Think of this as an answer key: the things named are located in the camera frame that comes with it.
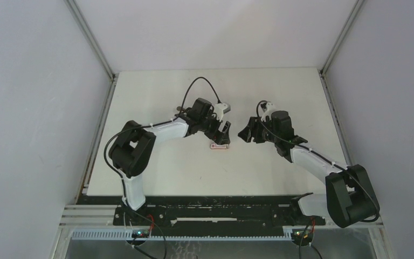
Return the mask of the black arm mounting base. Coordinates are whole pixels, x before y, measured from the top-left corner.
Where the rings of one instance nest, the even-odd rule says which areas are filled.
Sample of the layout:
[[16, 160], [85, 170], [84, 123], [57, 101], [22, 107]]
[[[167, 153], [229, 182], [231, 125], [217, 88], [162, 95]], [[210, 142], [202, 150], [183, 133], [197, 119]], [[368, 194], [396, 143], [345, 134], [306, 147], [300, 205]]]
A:
[[166, 235], [281, 234], [284, 227], [326, 225], [318, 216], [296, 211], [296, 195], [148, 196], [136, 212], [123, 208], [120, 196], [87, 196], [78, 205], [117, 205], [113, 225], [152, 227]]

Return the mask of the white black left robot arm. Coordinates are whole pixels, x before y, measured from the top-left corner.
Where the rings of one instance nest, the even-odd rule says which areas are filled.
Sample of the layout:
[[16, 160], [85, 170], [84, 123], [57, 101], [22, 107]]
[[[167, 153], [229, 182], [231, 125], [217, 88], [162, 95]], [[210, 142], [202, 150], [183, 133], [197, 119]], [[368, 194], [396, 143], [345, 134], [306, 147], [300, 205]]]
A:
[[192, 107], [180, 108], [168, 121], [149, 125], [128, 121], [107, 141], [103, 158], [121, 179], [122, 202], [128, 207], [126, 218], [132, 224], [140, 225], [147, 218], [147, 211], [142, 207], [146, 202], [142, 173], [155, 145], [202, 132], [215, 145], [227, 146], [231, 123], [223, 118], [230, 110], [227, 103], [212, 104], [198, 98]]

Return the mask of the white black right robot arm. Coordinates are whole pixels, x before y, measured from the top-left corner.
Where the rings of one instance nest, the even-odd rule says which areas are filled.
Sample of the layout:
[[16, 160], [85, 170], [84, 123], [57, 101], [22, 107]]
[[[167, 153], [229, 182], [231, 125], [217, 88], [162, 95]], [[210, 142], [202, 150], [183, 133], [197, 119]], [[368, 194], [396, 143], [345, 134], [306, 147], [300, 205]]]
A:
[[277, 153], [315, 176], [325, 186], [324, 194], [307, 193], [296, 198], [290, 209], [291, 220], [305, 224], [311, 216], [329, 217], [346, 228], [357, 222], [375, 222], [380, 206], [367, 170], [361, 165], [342, 165], [311, 147], [296, 135], [286, 111], [274, 111], [269, 117], [250, 117], [238, 133], [245, 142], [270, 142]]

